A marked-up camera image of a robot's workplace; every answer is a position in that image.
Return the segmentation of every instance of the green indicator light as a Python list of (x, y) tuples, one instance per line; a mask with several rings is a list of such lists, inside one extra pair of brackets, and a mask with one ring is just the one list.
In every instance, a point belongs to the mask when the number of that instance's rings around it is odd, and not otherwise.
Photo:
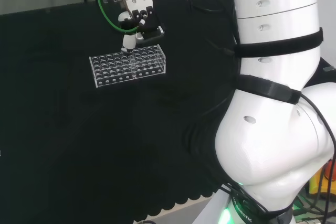
[(222, 215), (219, 219), (219, 222), (218, 224), (233, 224), (233, 220), (231, 218), (231, 214), (230, 214), (230, 211), (229, 209), (225, 208), (224, 211), (222, 212)]

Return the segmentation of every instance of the velcro strap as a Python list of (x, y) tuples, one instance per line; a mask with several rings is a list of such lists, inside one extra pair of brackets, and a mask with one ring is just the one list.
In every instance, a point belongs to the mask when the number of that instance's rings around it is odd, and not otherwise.
[(301, 95), (300, 91), (288, 86), (243, 74), (237, 77), (236, 89), (290, 104), (297, 104)]
[(317, 33), (298, 38), (254, 44), (240, 44), (235, 47), (235, 54), (238, 58), (288, 55), (316, 48), (320, 46), (322, 42), (323, 29), (320, 28)]

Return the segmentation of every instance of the green cable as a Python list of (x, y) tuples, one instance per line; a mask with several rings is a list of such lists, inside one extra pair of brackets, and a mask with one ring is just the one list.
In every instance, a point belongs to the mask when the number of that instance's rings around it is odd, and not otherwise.
[(103, 13), (105, 19), (108, 21), (108, 23), (110, 23), (110, 25), (117, 31), (120, 31), (122, 33), (131, 33), (133, 31), (136, 31), (137, 30), (137, 27), (134, 27), (130, 30), (124, 30), (124, 29), (121, 29), (120, 27), (116, 26), (114, 23), (112, 23), (112, 21), (108, 18), (108, 16), (106, 15), (106, 13), (104, 12), (104, 9), (103, 7), (101, 6), (101, 2), (100, 0), (98, 0), (98, 5), (99, 5), (99, 8), (101, 10), (101, 12)]

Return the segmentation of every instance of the black fabric backdrop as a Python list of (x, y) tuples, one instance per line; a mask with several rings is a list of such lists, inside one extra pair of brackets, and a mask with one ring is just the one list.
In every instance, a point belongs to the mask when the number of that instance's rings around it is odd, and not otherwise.
[[(94, 3), (0, 17), (0, 223), (129, 224), (216, 190), (202, 163), (229, 98), (200, 116), (229, 97), (237, 66), (205, 38), (231, 48), (229, 23), (184, 0), (154, 4), (166, 75), (102, 89), (88, 57), (120, 51), (122, 36)], [(190, 125), (207, 125), (197, 141)]]

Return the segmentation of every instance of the circular hole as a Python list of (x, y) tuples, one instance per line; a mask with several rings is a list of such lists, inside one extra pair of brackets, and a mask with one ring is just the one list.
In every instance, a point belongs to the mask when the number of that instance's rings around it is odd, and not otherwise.
[(255, 124), (257, 122), (257, 120), (255, 118), (253, 118), (252, 116), (245, 116), (244, 117), (244, 120), (248, 123), (252, 123), (252, 124)]

